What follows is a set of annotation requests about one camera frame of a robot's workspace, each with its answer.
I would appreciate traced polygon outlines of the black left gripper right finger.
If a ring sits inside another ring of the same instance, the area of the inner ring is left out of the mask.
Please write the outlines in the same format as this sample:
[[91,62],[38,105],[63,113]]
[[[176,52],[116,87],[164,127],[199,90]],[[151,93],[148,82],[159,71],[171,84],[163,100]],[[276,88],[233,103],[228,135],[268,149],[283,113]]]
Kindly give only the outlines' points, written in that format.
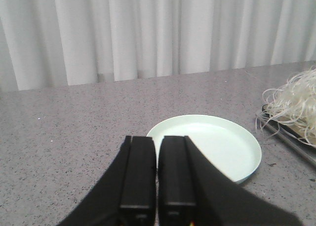
[[301,226],[221,173],[188,136],[165,136],[158,160],[161,226]]

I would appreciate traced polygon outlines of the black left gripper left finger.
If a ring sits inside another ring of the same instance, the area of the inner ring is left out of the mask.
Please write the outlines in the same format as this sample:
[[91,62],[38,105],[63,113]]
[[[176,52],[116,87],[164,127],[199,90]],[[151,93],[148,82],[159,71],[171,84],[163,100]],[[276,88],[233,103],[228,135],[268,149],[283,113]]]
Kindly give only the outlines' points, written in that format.
[[156,172],[152,138],[126,136],[103,176],[60,225],[153,226]]

